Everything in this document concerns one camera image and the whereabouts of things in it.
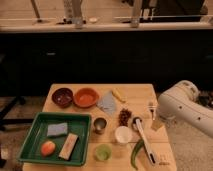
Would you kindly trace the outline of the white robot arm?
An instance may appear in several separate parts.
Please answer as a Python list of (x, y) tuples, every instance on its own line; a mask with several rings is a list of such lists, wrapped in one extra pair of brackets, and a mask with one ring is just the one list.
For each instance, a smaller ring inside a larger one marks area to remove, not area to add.
[(198, 104), (198, 95), (191, 81), (179, 81), (159, 95), (156, 114), (165, 119), (179, 117), (213, 138), (213, 110)]

